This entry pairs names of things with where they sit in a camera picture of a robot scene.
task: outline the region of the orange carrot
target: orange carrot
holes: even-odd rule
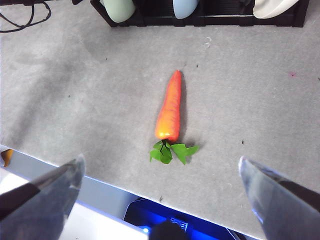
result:
[[[176,70],[168,83],[165,99],[156,121],[155,136],[158,139],[168,139],[170,143],[178,140],[180,130],[180,98],[181,73],[179,70]]]

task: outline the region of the gray felt surface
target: gray felt surface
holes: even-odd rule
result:
[[[320,1],[304,28],[110,28],[89,1],[49,5],[49,21],[1,35],[1,144],[54,164],[83,153],[88,176],[261,239],[242,155],[320,192]],[[180,141],[200,150],[185,166],[149,163],[175,69]]]

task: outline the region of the carrot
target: carrot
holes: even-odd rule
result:
[[[155,126],[155,136],[160,139],[153,150],[150,151],[150,162],[156,159],[163,164],[172,160],[171,150],[185,165],[186,157],[195,154],[199,146],[186,147],[183,143],[173,144],[179,138],[180,131],[180,98],[181,98],[181,73],[176,70],[172,75],[164,98],[161,111]]]
[[[178,140],[180,131],[180,98],[181,73],[176,70],[168,83],[165,99],[156,121],[155,136],[158,139],[168,139],[170,143]]]

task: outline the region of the dish rack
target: dish rack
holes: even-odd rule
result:
[[[127,21],[117,23],[111,20],[100,1],[102,0],[90,0],[90,3],[111,27],[276,25],[278,27],[302,28],[309,5],[309,0],[299,0],[276,17],[258,19],[253,15],[254,0],[246,3],[247,5],[243,0],[199,0],[196,9],[190,16],[177,19],[172,0],[132,0],[136,7],[134,14]]]

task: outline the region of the carrot leaves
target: carrot leaves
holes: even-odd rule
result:
[[[167,140],[160,140],[153,145],[153,148],[154,149],[150,152],[150,162],[152,159],[156,159],[163,164],[169,164],[172,160],[170,151],[170,149],[172,149],[178,159],[186,165],[186,157],[195,154],[198,151],[199,146],[186,147],[183,143],[170,145]]]

